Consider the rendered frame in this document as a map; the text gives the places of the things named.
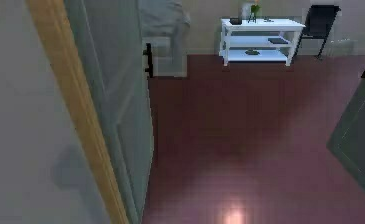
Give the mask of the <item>pale green room door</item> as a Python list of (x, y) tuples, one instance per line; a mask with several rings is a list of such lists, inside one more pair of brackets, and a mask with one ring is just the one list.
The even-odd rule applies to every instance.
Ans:
[(130, 224), (142, 224), (153, 156), (137, 0), (64, 0)]

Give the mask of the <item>white shelf table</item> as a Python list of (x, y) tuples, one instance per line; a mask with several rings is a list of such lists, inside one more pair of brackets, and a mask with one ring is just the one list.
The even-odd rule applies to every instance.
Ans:
[[(274, 22), (243, 20), (232, 25), (229, 19), (221, 20), (218, 55), (223, 65), (230, 62), (284, 62), (290, 66), (304, 24), (291, 19), (272, 19)], [(247, 55), (246, 50), (256, 50), (259, 55)]]

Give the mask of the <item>green plant in vase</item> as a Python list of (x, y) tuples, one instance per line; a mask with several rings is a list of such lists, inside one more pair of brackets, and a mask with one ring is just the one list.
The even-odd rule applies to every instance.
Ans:
[(259, 0), (254, 0), (254, 3), (250, 7), (250, 15), (249, 15), (248, 21), (257, 20), (257, 14), (259, 12), (259, 9), (260, 9)]

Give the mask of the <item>black chair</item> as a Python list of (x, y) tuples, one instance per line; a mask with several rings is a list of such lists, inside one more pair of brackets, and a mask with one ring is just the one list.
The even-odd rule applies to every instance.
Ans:
[(294, 55), (297, 55), (303, 39), (322, 40), (322, 45), (316, 55), (321, 59), (323, 49), (341, 8), (337, 5), (312, 5), (307, 13), (305, 27), (301, 31)]

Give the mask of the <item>wooden door frame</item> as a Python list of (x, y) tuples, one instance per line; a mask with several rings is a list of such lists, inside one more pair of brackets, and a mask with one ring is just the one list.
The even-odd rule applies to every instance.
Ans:
[(25, 0), (112, 224), (130, 224), (64, 0)]

